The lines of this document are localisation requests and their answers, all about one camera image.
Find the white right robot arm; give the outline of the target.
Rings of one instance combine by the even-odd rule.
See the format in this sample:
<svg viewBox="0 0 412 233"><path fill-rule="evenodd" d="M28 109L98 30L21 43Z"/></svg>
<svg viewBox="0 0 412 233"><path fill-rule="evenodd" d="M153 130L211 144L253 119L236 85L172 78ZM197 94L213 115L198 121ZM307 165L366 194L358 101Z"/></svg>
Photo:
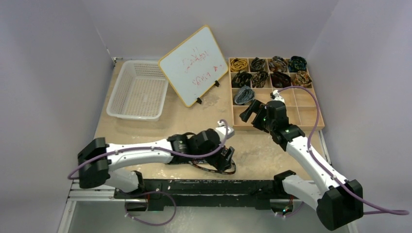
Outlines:
<svg viewBox="0 0 412 233"><path fill-rule="evenodd" d="M247 122L252 114L255 114L253 127L269 133L312 178L308 182L290 172L278 174L273 184L276 196L283 198L290 194L299 198L316 211L320 222L330 231L363 217L363 203L351 195L362 197L362 185L357 180L349 181L323 160L304 132L289 122L284 102L254 100L240 118Z"/></svg>

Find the navy floral patterned tie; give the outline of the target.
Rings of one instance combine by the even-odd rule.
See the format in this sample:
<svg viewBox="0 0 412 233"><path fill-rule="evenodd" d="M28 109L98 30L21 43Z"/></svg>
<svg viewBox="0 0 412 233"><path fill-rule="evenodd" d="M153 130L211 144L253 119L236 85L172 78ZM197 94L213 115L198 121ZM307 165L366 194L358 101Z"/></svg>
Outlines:
<svg viewBox="0 0 412 233"><path fill-rule="evenodd" d="M208 165L208 163L204 159L194 159L194 160L189 161L189 164L200 170L211 172L211 173L217 173L221 175L233 175L237 171L237 166L233 160L231 160L230 165L224 168L223 170L218 170L212 165L209 165L209 167L202 166L202 165Z"/></svg>

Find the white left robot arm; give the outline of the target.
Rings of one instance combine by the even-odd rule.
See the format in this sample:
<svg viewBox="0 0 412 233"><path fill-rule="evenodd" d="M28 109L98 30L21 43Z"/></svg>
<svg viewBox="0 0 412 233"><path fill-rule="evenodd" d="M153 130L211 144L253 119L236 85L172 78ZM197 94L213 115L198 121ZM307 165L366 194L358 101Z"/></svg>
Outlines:
<svg viewBox="0 0 412 233"><path fill-rule="evenodd" d="M214 172L225 173L233 167L234 153L225 142L234 134L233 128L219 126L142 144L108 144L103 137L95 138L77 155L79 165L75 171L79 174L79 186L92 189L107 185L138 199L145 192L143 176L141 172L128 171L128 166L207 163L214 167Z"/></svg>

